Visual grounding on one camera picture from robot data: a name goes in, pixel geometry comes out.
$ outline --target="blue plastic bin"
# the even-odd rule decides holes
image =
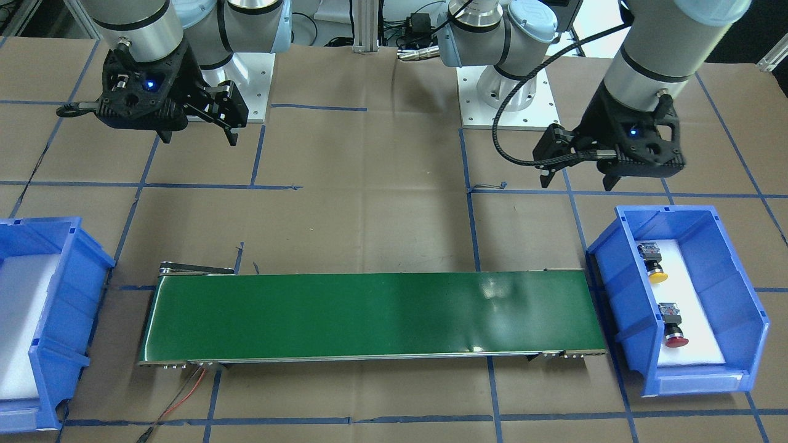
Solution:
[[[25,328],[9,325],[20,322],[20,316],[31,315],[25,317],[32,319],[26,323],[32,325],[28,329],[32,331],[35,328],[28,349],[30,368],[4,369],[21,369],[28,373],[32,369],[35,384],[31,389],[38,393],[37,398],[26,396],[0,400],[0,434],[60,429],[55,408],[61,401],[73,397],[80,371],[89,363],[85,356],[87,342],[106,273],[114,266],[114,261],[80,228],[80,223],[80,218],[0,220],[0,275],[4,282],[0,290],[5,292],[0,293],[0,304],[5,311],[0,313],[0,322],[5,322],[6,328],[11,329],[7,331],[11,332],[10,335],[0,337],[0,352],[11,356],[10,349],[16,342],[16,349],[22,351],[13,355],[21,356],[18,361],[25,359],[26,340],[30,337],[22,332],[15,336],[18,330]],[[37,257],[50,261],[38,275],[38,287],[41,288],[37,292],[41,294],[37,298],[39,302],[29,303],[25,301],[27,296],[23,295],[26,292],[14,291],[13,288],[31,284],[14,282],[14,279],[24,280],[27,274],[24,264],[20,268],[18,263],[24,260],[33,262]],[[12,262],[15,263],[14,270],[11,270]],[[43,306],[43,309],[34,312],[33,306]],[[24,309],[27,307],[30,309],[26,314]],[[12,396],[18,386],[24,385],[14,382],[20,379],[6,378],[6,392],[11,392],[6,396]]]
[[[597,260],[630,369],[642,396],[748,392],[769,318],[714,207],[620,206],[589,248]],[[724,364],[657,367],[664,323],[636,241],[676,240]]]

